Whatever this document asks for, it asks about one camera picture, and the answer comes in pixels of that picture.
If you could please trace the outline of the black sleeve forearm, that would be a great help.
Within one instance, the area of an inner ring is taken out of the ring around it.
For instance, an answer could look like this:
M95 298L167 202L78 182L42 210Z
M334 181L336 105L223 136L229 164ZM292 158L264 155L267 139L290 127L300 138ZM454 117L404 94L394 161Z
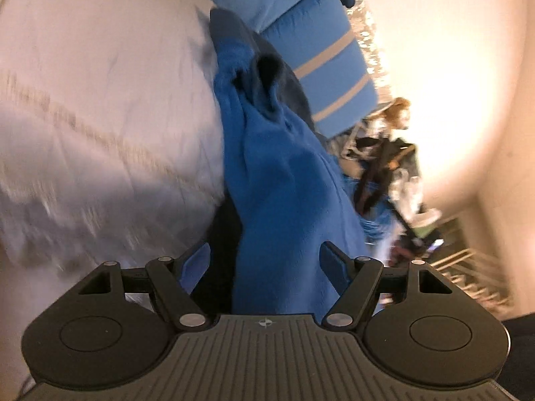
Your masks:
M511 348L497 382L518 400L534 400L535 394L535 314L502 322Z

